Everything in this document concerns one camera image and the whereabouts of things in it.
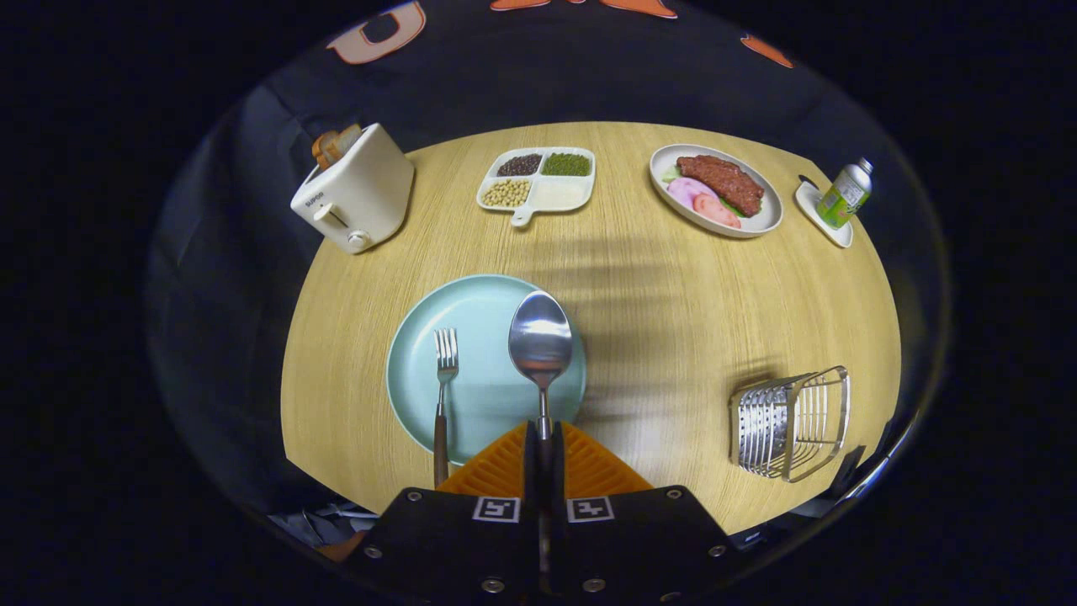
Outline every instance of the metal spoon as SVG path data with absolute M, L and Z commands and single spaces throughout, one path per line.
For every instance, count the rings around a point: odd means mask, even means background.
M 516 370 L 538 386 L 538 439 L 549 440 L 554 425 L 546 391 L 572 362 L 572 329 L 548 293 L 536 290 L 523 297 L 508 329 L 508 355 Z
M 546 391 L 572 362 L 572 329 L 553 296 L 536 290 L 523 297 L 508 328 L 508 355 L 516 370 L 538 386 L 538 587 L 549 593 L 554 424 Z

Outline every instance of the black bean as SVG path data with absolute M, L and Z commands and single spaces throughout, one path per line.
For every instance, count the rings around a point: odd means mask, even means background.
M 538 169 L 541 160 L 542 155 L 536 153 L 516 156 L 498 168 L 498 175 L 515 177 L 518 174 L 534 174 L 535 170 Z

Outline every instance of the wood grain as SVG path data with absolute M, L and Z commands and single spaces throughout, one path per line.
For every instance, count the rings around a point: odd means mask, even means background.
M 680 216 L 647 170 L 654 150 L 679 142 L 751 164 L 782 197 L 782 224 L 737 240 Z M 517 230 L 508 214 L 479 208 L 475 191 L 499 154 L 537 145 L 593 151 L 595 192 L 579 210 L 536 214 Z M 284 448 L 328 488 L 381 511 L 401 489 L 430 487 L 432 455 L 390 410 L 386 358 L 424 294 L 481 272 L 522 278 L 561 301 L 587 349 L 576 425 L 654 485 L 689 487 L 727 533 L 812 498 L 840 462 L 796 484 L 738 468 L 728 414 L 737 387 L 844 365 L 853 386 L 845 449 L 875 451 L 900 378 L 894 299 L 857 219 L 843 250 L 797 208 L 798 174 L 830 182 L 810 160 L 716 132 L 613 122 L 498 130 L 407 155 L 417 170 L 401 230 L 354 256 L 323 242 L 292 320 Z

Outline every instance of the steak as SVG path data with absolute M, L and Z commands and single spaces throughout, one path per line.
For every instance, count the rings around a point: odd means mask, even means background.
M 676 158 L 681 173 L 714 189 L 723 199 L 744 213 L 755 216 L 763 206 L 763 186 L 752 180 L 740 166 L 713 155 Z

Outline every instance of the metal wire rack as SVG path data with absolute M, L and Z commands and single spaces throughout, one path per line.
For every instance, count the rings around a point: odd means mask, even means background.
M 729 406 L 730 456 L 752 474 L 799 482 L 841 451 L 850 406 L 842 366 L 740 390 Z

